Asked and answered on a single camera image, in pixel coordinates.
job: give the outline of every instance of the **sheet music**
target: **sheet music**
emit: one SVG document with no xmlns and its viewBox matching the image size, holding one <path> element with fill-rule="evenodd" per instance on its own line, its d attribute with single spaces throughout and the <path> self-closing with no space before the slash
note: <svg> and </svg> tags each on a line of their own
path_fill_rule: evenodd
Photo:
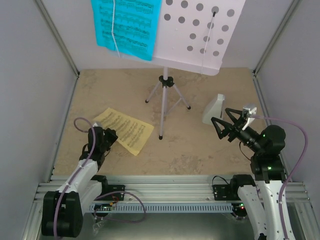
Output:
<svg viewBox="0 0 320 240">
<path fill-rule="evenodd" d="M 119 52 L 151 61 L 162 0 L 115 0 L 113 35 Z M 113 0 L 91 0 L 96 42 L 116 51 Z"/>
<path fill-rule="evenodd" d="M 139 154 L 155 128 L 112 108 L 105 110 L 94 121 L 100 122 L 104 129 L 115 130 L 117 141 L 135 156 Z"/>
</svg>

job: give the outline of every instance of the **yellow sheet music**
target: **yellow sheet music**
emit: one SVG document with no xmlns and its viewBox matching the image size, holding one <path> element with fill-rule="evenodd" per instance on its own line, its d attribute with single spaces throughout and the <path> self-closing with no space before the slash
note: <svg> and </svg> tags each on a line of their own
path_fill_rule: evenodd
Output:
<svg viewBox="0 0 320 240">
<path fill-rule="evenodd" d="M 117 141 L 135 156 L 139 154 L 155 128 L 112 108 L 105 110 L 94 121 L 100 122 L 104 129 L 115 130 Z"/>
</svg>

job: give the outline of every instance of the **blue paper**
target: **blue paper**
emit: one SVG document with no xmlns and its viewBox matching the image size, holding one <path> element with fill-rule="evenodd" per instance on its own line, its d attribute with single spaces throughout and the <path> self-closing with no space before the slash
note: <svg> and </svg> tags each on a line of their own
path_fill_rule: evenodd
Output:
<svg viewBox="0 0 320 240">
<path fill-rule="evenodd" d="M 113 35 L 119 52 L 151 61 L 162 0 L 115 0 Z M 113 0 L 91 0 L 98 46 L 117 51 L 111 29 Z"/>
</svg>

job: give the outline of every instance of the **white wall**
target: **white wall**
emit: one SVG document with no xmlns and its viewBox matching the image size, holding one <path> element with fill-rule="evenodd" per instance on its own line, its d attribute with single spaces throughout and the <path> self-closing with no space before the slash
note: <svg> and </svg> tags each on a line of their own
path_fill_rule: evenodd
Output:
<svg viewBox="0 0 320 240">
<path fill-rule="evenodd" d="M 154 67 L 146 63 L 119 59 L 109 55 L 105 48 L 97 46 L 91 1 L 43 2 L 79 70 Z M 247 0 L 222 66 L 253 69 L 291 2 L 292 0 Z"/>
<path fill-rule="evenodd" d="M 0 235 L 18 240 L 75 78 L 32 0 L 2 1 L 0 35 Z"/>
<path fill-rule="evenodd" d="M 270 114 L 304 126 L 309 148 L 295 180 L 304 181 L 320 221 L 320 4 L 304 0 L 279 39 L 260 77 Z M 285 128 L 285 159 L 291 168 L 301 154 L 303 135 Z"/>
</svg>

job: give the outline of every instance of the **tripod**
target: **tripod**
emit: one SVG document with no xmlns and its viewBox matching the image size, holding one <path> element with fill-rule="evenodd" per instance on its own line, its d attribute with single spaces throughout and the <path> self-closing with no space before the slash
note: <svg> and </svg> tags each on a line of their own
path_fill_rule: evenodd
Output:
<svg viewBox="0 0 320 240">
<path fill-rule="evenodd" d="M 191 106 L 185 99 L 185 97 L 182 95 L 182 93 L 179 91 L 178 87 L 174 83 L 174 79 L 171 76 L 168 76 L 168 68 L 165 66 L 163 68 L 163 75 L 159 77 L 159 82 L 155 85 L 154 89 L 151 91 L 148 98 L 145 100 L 145 103 L 147 104 L 151 97 L 156 92 L 159 85 L 162 84 L 162 105 L 161 105 L 161 119 L 160 119 L 160 133 L 159 133 L 159 139 L 162 140 L 163 134 L 164 134 L 164 117 L 168 115 L 175 106 L 178 105 L 178 103 L 182 100 L 186 107 L 190 110 Z M 167 111 L 167 88 L 173 87 L 175 91 L 179 94 L 180 98 L 179 100 Z"/>
</svg>

